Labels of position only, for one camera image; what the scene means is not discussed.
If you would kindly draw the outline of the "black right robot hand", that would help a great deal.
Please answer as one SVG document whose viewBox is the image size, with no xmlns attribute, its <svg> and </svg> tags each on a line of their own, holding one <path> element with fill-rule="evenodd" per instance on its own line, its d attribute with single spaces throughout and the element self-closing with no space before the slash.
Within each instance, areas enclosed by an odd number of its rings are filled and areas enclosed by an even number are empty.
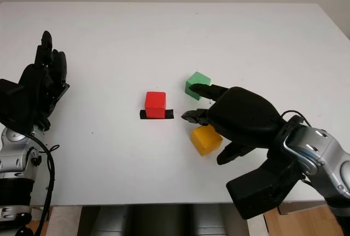
<svg viewBox="0 0 350 236">
<path fill-rule="evenodd" d="M 212 126 L 230 141 L 217 156 L 219 165 L 243 157 L 256 148 L 274 151 L 275 139 L 286 121 L 275 107 L 262 96 L 241 87 L 193 84 L 190 90 L 214 101 L 208 108 L 186 111 L 182 119 Z"/>
</svg>

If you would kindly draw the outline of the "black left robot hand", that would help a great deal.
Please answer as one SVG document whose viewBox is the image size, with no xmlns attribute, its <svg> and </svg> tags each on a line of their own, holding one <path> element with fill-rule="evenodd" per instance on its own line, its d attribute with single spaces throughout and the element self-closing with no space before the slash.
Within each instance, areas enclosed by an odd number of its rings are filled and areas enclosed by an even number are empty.
<svg viewBox="0 0 350 236">
<path fill-rule="evenodd" d="M 49 31 L 44 31 L 37 46 L 35 61 L 23 71 L 19 84 L 28 91 L 28 115 L 20 123 L 19 132 L 29 134 L 36 125 L 43 131 L 50 128 L 48 118 L 68 90 L 65 53 L 53 49 Z"/>
</svg>

